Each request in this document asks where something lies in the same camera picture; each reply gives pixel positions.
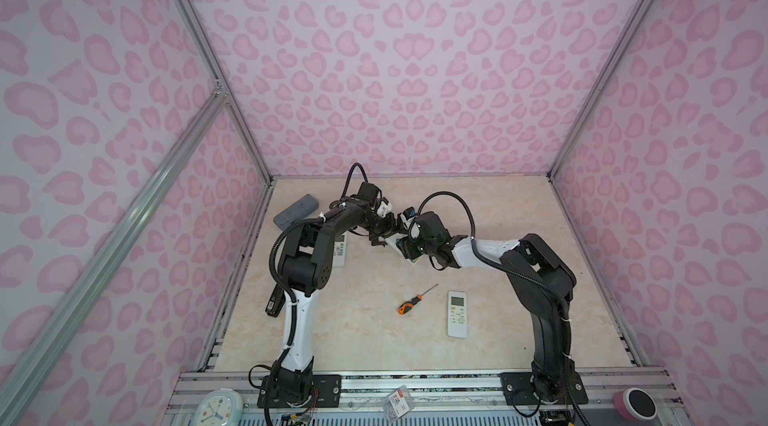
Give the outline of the orange black screwdriver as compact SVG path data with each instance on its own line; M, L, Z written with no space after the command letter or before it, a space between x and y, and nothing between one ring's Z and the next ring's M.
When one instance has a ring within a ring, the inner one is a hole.
M399 315L401 315L401 316L403 316L403 315L406 315L407 313L409 313L409 312L410 312L410 311L411 311L411 310L412 310L412 309L413 309L413 308L414 308L414 307L415 307L417 304L419 304L419 303L420 303L420 302L423 300L423 297L424 297L426 294L428 294L429 292L431 292L431 291L432 291L433 289L435 289L437 286L438 286L438 283L434 284L433 286L431 286L430 288L428 288L428 289L427 289L426 291L424 291L423 293L421 293L421 294L417 294L417 295L413 296L411 299L404 301L404 302L403 302L403 303L402 303L402 304L401 304L401 305L398 307L398 309L397 309L397 311L398 311L398 314L399 314Z

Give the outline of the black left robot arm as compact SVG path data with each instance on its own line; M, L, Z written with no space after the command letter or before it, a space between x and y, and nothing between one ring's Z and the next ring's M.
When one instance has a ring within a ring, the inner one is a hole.
M298 401L310 393L314 295L330 280L336 241L361 228L373 246L384 246L388 238L403 234L414 216L412 207L395 213L376 185L363 182L357 193L342 195L318 216L296 220L280 233L268 258L287 307L282 351L269 376L279 394Z

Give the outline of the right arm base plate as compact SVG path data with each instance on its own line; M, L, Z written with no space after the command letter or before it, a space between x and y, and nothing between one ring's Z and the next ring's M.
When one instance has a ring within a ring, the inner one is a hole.
M566 403L581 406L589 402L586 387L576 372L555 382L530 372L504 372L499 378L508 406L564 406Z

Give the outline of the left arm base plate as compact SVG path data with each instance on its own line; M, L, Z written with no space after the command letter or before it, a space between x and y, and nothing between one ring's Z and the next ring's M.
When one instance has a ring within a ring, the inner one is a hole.
M257 406L263 408L336 408L340 403L341 376L300 374L280 370L277 379L265 378Z

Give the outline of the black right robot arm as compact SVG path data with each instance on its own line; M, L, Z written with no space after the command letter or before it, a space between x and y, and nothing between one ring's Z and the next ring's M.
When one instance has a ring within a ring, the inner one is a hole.
M575 274L542 237L478 240L452 235L432 212L409 208L400 215L403 236L396 247L408 260L427 256L442 267L484 268L504 273L532 320L532 392L546 403L565 397L575 370L571 357L570 302Z

